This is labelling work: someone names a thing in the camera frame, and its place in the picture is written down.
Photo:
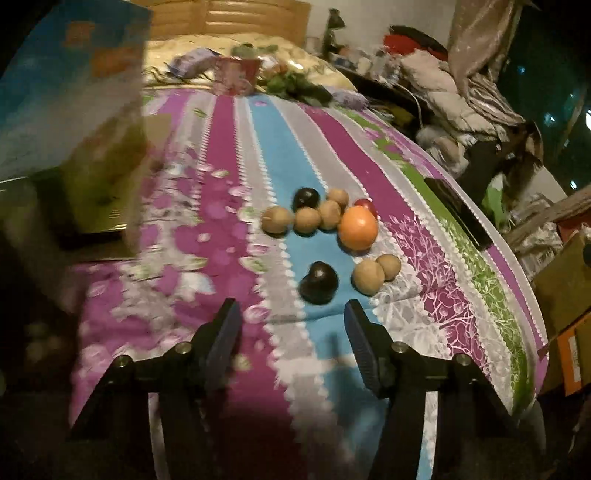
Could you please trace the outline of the brown round fruit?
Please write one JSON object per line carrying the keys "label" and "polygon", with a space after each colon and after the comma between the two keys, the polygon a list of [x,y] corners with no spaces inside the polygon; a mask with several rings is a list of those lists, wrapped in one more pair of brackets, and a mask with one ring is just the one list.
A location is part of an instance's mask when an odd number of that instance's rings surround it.
{"label": "brown round fruit", "polygon": [[317,209],[301,207],[294,214],[294,231],[301,235],[311,235],[320,227],[322,216]]}
{"label": "brown round fruit", "polygon": [[376,259],[376,262],[382,267],[386,282],[393,281],[401,272],[402,263],[396,255],[382,254]]}
{"label": "brown round fruit", "polygon": [[318,205],[318,214],[321,216],[320,228],[324,231],[332,231],[341,221],[342,209],[338,202],[325,200]]}
{"label": "brown round fruit", "polygon": [[338,203],[342,210],[346,210],[349,205],[349,194],[343,189],[331,188],[328,190],[327,196],[325,196],[325,198]]}
{"label": "brown round fruit", "polygon": [[293,213],[281,206],[267,208],[260,217],[260,227],[270,235],[283,235],[290,230],[293,222]]}
{"label": "brown round fruit", "polygon": [[356,290],[363,295],[372,297],[384,285],[385,273],[377,261],[366,259],[356,264],[353,270],[352,280]]}

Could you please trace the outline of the large orange fruit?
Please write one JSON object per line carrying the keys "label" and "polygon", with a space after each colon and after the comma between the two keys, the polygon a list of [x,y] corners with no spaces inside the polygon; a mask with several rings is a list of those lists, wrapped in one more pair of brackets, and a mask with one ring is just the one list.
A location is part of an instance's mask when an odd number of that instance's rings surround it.
{"label": "large orange fruit", "polygon": [[363,206],[349,207],[338,226],[339,241],[346,249],[366,251],[378,237],[377,218]]}

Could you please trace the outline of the cardboard boxes right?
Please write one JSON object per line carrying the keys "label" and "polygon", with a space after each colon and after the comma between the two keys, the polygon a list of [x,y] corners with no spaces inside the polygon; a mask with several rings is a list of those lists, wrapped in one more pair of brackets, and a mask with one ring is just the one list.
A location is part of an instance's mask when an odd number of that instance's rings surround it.
{"label": "cardboard boxes right", "polygon": [[538,350],[547,362],[540,392],[562,388],[570,396],[590,384],[590,227],[575,233],[536,275],[534,293],[548,341]]}

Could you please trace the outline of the black smartphone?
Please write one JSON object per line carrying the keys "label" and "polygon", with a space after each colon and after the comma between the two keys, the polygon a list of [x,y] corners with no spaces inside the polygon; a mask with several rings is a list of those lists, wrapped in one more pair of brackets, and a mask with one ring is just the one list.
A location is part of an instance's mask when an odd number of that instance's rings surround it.
{"label": "black smartphone", "polygon": [[426,178],[425,183],[446,206],[479,251],[489,248],[493,241],[476,215],[444,179]]}

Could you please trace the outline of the dark plum near fingers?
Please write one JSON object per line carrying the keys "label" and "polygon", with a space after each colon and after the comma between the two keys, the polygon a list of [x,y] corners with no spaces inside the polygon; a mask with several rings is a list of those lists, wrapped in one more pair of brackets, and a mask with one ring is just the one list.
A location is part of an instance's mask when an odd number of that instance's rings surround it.
{"label": "dark plum near fingers", "polygon": [[298,293],[308,303],[324,305],[332,301],[339,288],[339,277],[331,265],[315,261],[301,279]]}

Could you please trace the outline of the small red fruit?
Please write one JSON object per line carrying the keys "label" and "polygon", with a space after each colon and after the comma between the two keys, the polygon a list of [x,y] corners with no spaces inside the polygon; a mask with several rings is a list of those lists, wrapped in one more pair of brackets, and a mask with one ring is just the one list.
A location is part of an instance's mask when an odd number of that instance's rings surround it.
{"label": "small red fruit", "polygon": [[370,214],[372,214],[375,218],[378,217],[377,209],[376,209],[374,203],[372,201],[370,201],[369,199],[360,198],[355,201],[354,205],[363,207],[363,208],[367,209],[370,212]]}

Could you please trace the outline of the striped floral bed sheet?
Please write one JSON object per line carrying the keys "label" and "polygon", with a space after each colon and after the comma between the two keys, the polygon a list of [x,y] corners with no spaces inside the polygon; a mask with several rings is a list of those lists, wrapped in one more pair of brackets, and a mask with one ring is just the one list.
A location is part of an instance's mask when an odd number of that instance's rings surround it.
{"label": "striped floral bed sheet", "polygon": [[[479,251],[425,183],[426,154],[375,116],[264,95],[150,90],[148,119],[172,132],[145,180],[139,255],[78,269],[88,282],[70,410],[78,414],[113,358],[163,354],[211,320],[225,298],[242,307],[242,342],[221,419],[229,479],[363,479],[386,405],[363,385],[342,312],[355,299],[356,257],[334,232],[266,235],[259,218],[301,187],[372,200],[372,254],[401,259],[397,278],[360,303],[397,340],[440,358],[465,353],[515,415],[545,366],[541,315],[515,256]],[[324,305],[298,293],[315,261],[339,288]]]}

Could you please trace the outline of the dark plum far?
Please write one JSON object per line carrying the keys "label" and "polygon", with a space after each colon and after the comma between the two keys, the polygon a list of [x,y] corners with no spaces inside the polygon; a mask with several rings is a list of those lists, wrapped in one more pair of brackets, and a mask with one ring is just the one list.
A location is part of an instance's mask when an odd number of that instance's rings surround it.
{"label": "dark plum far", "polygon": [[291,201],[291,209],[297,212],[301,208],[312,208],[315,209],[320,203],[321,197],[318,191],[310,187],[302,187],[294,193],[293,200]]}

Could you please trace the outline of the blue cardboard box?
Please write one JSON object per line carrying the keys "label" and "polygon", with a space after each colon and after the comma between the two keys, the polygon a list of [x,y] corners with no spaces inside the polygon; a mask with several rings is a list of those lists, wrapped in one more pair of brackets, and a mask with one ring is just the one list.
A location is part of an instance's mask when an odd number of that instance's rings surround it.
{"label": "blue cardboard box", "polygon": [[61,1],[1,76],[1,197],[31,184],[62,251],[117,242],[132,225],[151,17],[129,1]]}

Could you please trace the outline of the pile of clothes right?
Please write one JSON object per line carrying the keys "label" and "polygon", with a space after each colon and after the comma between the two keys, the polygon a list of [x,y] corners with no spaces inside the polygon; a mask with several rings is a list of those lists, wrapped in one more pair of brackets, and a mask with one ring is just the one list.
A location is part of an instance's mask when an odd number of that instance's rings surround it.
{"label": "pile of clothes right", "polygon": [[488,77],[476,74],[462,90],[449,66],[448,50],[429,35],[392,25],[384,44],[397,56],[411,91],[432,112],[416,134],[417,143],[453,177],[466,170],[468,149],[477,142],[507,142],[528,126]]}

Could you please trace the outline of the purple cloth bundle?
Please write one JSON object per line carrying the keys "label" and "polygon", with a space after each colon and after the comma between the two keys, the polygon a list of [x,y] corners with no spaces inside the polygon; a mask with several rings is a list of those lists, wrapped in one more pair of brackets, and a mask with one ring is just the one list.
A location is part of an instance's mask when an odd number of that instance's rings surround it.
{"label": "purple cloth bundle", "polygon": [[339,88],[331,88],[329,91],[335,106],[356,111],[363,111],[369,106],[369,100],[359,92]]}

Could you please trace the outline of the pink gift box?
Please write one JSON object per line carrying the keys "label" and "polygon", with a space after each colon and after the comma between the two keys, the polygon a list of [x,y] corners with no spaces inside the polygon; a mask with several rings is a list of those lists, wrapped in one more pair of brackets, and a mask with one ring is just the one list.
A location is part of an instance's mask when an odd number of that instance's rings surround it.
{"label": "pink gift box", "polygon": [[228,96],[252,95],[256,91],[260,65],[259,59],[218,57],[213,67],[212,92]]}

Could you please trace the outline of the cream quilt blanket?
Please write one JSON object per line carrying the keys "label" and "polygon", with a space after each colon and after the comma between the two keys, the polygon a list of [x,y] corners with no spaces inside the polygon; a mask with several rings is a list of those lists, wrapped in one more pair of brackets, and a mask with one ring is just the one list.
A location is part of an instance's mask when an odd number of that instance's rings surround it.
{"label": "cream quilt blanket", "polygon": [[144,50],[142,81],[146,88],[168,85],[207,88],[211,86],[212,73],[208,71],[197,78],[180,80],[169,74],[170,62],[191,51],[204,48],[235,58],[260,58],[270,68],[303,73],[313,84],[328,89],[353,91],[353,83],[337,68],[317,55],[280,36],[260,33],[230,35],[180,35],[168,39],[150,40]]}

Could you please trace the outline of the green leafy plant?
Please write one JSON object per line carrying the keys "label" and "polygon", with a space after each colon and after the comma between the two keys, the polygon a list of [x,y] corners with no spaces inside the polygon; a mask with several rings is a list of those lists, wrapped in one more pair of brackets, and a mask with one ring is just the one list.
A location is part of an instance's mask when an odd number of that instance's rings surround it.
{"label": "green leafy plant", "polygon": [[312,107],[328,107],[332,103],[332,93],[324,86],[308,81],[304,73],[278,73],[266,82],[264,89],[267,94]]}

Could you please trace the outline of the wooden headboard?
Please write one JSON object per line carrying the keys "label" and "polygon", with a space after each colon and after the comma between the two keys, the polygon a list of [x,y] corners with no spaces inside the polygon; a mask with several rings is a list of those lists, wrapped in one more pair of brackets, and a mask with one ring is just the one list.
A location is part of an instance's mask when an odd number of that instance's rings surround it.
{"label": "wooden headboard", "polygon": [[152,12],[150,37],[259,33],[304,44],[311,4],[290,0],[131,0]]}

